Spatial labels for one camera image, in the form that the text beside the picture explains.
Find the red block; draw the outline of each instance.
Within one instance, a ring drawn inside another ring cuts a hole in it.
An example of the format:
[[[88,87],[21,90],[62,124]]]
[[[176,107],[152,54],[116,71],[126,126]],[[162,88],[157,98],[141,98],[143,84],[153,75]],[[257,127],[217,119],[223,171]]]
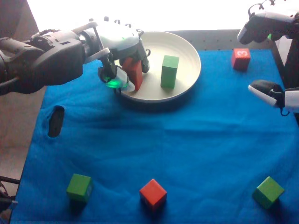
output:
[[[130,81],[135,86],[135,91],[140,89],[142,84],[142,68],[141,61],[134,62],[131,57],[128,57],[122,65],[122,69],[128,74]]]
[[[234,49],[232,67],[236,70],[246,71],[250,62],[249,49]]]
[[[158,209],[166,201],[167,197],[166,190],[164,190],[154,179],[148,182],[139,193],[141,199],[152,209],[152,211]]]

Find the number 3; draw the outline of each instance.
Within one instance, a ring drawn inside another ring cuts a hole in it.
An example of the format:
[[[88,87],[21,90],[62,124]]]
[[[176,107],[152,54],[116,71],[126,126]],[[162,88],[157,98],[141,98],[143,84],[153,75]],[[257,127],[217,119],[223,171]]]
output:
[[[238,51],[238,52],[237,52],[237,55],[238,55],[238,56],[247,56],[248,53],[247,53],[247,51],[243,50],[243,51]]]

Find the blue tablecloth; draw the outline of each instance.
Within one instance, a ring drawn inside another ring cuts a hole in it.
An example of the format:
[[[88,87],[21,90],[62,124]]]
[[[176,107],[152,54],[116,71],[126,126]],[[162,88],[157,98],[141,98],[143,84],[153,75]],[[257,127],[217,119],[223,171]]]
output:
[[[247,72],[234,71],[232,51],[200,51],[201,75],[166,105],[123,101],[97,76],[48,87],[36,121],[12,223],[299,223],[299,129],[247,89],[257,79],[282,84],[269,50],[252,50]],[[56,105],[61,133],[48,134]],[[73,173],[94,189],[75,214],[66,188]],[[268,176],[285,193],[275,210],[252,198]],[[139,189],[156,179],[167,203],[152,216]]]

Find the robotic hand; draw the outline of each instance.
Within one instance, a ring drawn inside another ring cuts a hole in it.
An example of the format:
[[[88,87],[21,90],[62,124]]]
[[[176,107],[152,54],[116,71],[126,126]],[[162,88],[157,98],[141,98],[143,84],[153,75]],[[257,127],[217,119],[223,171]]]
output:
[[[262,42],[271,34],[272,40],[278,40],[283,35],[288,38],[299,38],[299,12],[260,11],[249,16],[249,21],[238,34],[242,44],[252,41]],[[283,91],[276,83],[257,80],[248,86],[249,91],[273,107],[280,108],[282,116],[290,112],[299,112],[299,88]]]
[[[33,93],[45,85],[60,85],[80,77],[83,64],[99,59],[100,79],[109,87],[133,91],[126,72],[114,61],[132,57],[141,60],[142,71],[150,69],[141,36],[130,24],[109,22],[100,26],[92,19],[72,31],[45,30],[19,42],[0,39],[0,95],[9,92]]]

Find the gray floor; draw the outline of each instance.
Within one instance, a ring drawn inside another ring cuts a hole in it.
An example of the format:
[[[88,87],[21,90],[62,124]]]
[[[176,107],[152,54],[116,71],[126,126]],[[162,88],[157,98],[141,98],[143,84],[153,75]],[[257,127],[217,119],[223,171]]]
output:
[[[0,1],[6,12],[0,12],[1,20],[7,20],[0,29],[10,32],[4,34],[24,41],[36,33],[37,26],[26,1]],[[41,107],[45,88],[23,95],[9,93],[0,96],[0,175],[20,179],[30,145],[36,118]],[[15,195],[18,186],[3,182],[9,195]],[[9,217],[10,211],[0,216]]]

